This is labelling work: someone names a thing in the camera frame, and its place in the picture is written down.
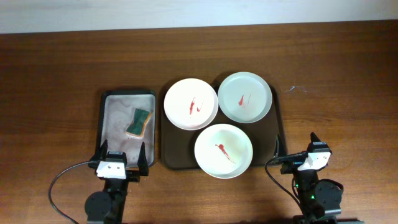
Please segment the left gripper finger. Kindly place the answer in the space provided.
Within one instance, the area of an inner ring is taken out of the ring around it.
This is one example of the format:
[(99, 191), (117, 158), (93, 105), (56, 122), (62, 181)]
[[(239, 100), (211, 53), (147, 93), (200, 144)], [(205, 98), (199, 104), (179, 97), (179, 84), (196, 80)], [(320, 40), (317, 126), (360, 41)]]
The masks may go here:
[(139, 168), (139, 170), (148, 170), (149, 166), (147, 163), (147, 159), (146, 159), (146, 151), (145, 151), (146, 147), (145, 147), (145, 142), (143, 142), (141, 144), (141, 148), (140, 148), (140, 153), (139, 153), (139, 158), (137, 161), (137, 166)]
[(104, 140), (99, 149), (97, 149), (96, 152), (94, 153), (94, 161), (105, 160), (107, 151), (108, 151), (108, 141)]

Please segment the green orange sponge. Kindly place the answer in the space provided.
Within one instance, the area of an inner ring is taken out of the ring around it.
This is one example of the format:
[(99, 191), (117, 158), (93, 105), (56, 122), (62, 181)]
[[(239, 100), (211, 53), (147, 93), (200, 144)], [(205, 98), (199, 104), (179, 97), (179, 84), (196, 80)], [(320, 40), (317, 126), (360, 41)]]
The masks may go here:
[(152, 113), (149, 111), (136, 108), (134, 110), (132, 122), (126, 128), (126, 134), (137, 138), (143, 137), (146, 125), (151, 115)]

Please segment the white front plate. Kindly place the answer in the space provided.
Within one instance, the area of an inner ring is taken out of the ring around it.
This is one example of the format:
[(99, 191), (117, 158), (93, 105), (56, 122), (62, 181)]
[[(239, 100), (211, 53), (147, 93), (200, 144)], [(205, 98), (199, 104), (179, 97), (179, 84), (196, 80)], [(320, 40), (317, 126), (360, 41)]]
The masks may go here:
[(194, 155), (199, 167), (218, 179), (232, 179), (247, 170), (253, 159), (247, 134), (231, 124), (207, 127), (197, 137)]

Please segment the pink white plate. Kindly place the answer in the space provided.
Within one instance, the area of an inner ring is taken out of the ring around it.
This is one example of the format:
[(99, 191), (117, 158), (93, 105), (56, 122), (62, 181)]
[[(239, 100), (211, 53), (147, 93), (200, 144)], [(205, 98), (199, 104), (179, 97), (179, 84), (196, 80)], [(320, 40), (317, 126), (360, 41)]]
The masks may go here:
[(214, 120), (218, 111), (218, 97), (207, 82), (186, 78), (167, 90), (164, 111), (174, 126), (187, 131), (198, 130)]

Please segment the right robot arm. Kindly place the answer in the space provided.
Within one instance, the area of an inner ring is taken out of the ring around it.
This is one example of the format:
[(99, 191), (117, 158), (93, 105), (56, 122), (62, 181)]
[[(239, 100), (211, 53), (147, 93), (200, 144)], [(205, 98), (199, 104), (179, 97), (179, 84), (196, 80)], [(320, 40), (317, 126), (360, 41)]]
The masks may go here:
[(325, 141), (310, 133), (307, 150), (279, 156), (283, 149), (276, 139), (274, 157), (266, 165), (281, 166), (280, 173), (292, 174), (292, 191), (287, 192), (297, 203), (301, 215), (293, 217), (293, 223), (337, 223), (341, 213), (343, 185), (330, 179), (319, 179), (318, 172), (328, 165), (332, 151)]

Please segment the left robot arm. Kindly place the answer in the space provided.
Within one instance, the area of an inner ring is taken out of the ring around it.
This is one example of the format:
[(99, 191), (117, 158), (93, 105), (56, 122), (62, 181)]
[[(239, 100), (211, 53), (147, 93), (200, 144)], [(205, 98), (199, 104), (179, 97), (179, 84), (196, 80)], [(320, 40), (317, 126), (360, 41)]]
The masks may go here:
[(108, 151), (104, 141), (90, 159), (90, 168), (96, 176), (104, 180), (104, 188), (91, 194), (85, 202), (88, 223), (121, 223), (126, 203), (128, 185), (140, 182), (140, 177), (149, 175), (146, 159), (146, 146), (141, 144), (137, 170), (128, 170), (125, 152)]

